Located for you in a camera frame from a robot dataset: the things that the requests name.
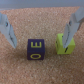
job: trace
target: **brown table surface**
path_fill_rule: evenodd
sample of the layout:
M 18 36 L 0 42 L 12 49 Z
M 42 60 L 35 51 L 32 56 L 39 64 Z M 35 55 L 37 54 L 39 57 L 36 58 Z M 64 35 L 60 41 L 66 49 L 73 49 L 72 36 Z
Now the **brown table surface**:
M 0 11 L 8 16 L 17 37 L 13 49 L 0 33 L 0 84 L 84 84 L 84 24 L 74 35 L 70 55 L 57 55 L 56 36 L 63 33 L 79 7 L 26 8 Z M 28 39 L 45 40 L 45 59 L 27 60 Z

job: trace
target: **block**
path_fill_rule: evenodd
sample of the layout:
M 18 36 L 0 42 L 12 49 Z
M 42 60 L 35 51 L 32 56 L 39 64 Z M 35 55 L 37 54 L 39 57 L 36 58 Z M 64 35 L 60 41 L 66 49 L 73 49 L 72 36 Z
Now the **block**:
M 57 34 L 56 42 L 55 42 L 57 54 L 71 54 L 75 48 L 74 39 L 72 38 L 67 48 L 63 48 L 62 37 L 63 34 Z
M 28 39 L 27 59 L 43 60 L 45 55 L 44 39 Z

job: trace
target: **lime green block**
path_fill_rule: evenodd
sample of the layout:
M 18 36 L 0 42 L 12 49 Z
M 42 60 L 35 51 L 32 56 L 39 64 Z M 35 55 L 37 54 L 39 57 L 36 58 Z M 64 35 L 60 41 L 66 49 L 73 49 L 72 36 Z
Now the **lime green block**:
M 57 52 L 57 54 L 71 54 L 75 48 L 74 39 L 72 38 L 72 40 L 67 48 L 63 48 L 62 36 L 63 36 L 63 34 L 57 34 L 57 38 L 56 38 L 56 42 L 55 42 L 56 52 Z

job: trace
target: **dark blue block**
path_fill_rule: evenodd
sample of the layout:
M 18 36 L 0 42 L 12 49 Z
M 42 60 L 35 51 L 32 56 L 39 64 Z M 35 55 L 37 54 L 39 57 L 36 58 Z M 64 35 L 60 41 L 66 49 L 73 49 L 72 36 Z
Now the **dark blue block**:
M 44 39 L 28 39 L 27 59 L 43 60 L 45 55 Z

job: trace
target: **yellow-green object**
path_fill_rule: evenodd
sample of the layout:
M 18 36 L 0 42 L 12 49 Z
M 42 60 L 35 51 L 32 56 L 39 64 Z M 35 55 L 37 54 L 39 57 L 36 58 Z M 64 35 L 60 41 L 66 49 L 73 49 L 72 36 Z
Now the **yellow-green object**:
M 63 36 L 63 34 L 57 34 L 57 38 L 56 38 L 56 42 L 55 42 L 56 52 L 57 52 L 57 54 L 71 54 L 75 48 L 74 39 L 72 38 L 72 40 L 67 48 L 63 48 L 62 36 Z

